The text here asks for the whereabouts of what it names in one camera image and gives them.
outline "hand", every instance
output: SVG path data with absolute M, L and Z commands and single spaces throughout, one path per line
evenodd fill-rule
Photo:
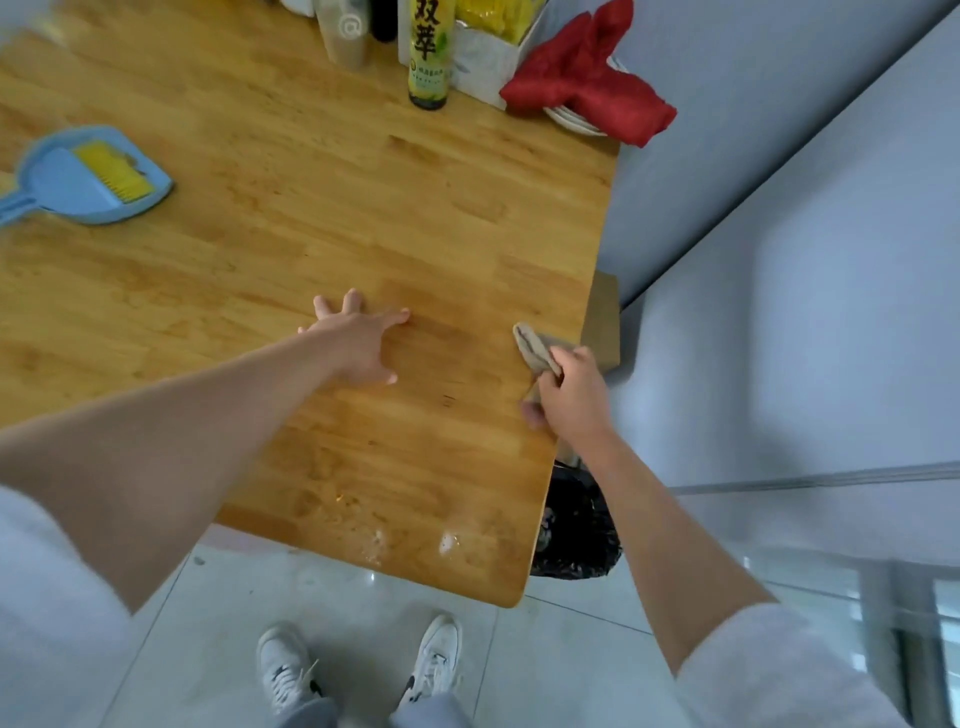
M 564 370 L 564 379 L 558 382 L 552 372 L 544 372 L 538 379 L 545 422 L 558 437 L 583 454 L 598 438 L 615 436 L 607 384 L 587 347 L 572 352 L 550 347 L 550 353 Z
M 354 384 L 396 383 L 396 372 L 380 361 L 380 343 L 383 332 L 410 319 L 410 309 L 385 311 L 375 315 L 361 313 L 363 294 L 350 288 L 344 296 L 340 313 L 333 313 L 323 296 L 313 300 L 317 323 L 305 331 L 329 331 L 334 337 L 332 346 L 338 361 L 338 373 Z

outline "wooden table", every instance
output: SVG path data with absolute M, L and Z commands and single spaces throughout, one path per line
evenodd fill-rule
M 615 157 L 460 94 L 425 112 L 394 46 L 350 74 L 254 0 L 80 2 L 61 45 L 0 53 L 0 170 L 68 125 L 119 127 L 176 181 L 156 209 L 0 231 L 0 422 L 210 366 L 351 286 L 410 306 L 396 387 L 324 391 L 218 521 L 502 606 L 553 460 L 517 401 L 520 320 L 574 340 Z

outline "bottle label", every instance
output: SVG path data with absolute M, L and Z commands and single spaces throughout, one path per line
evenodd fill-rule
M 453 0 L 411 0 L 410 93 L 434 101 L 449 89 Z

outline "dustpan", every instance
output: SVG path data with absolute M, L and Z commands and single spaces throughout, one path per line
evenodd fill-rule
M 127 158 L 153 188 L 123 202 L 71 150 L 103 141 Z M 16 170 L 19 186 L 0 198 L 0 227 L 34 210 L 53 212 L 84 225 L 104 225 L 138 215 L 160 202 L 173 180 L 121 132 L 112 127 L 80 127 L 41 139 Z

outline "clear cup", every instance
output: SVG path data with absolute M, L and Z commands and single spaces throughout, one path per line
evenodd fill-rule
M 369 0 L 314 0 L 314 11 L 330 60 L 350 70 L 367 62 Z

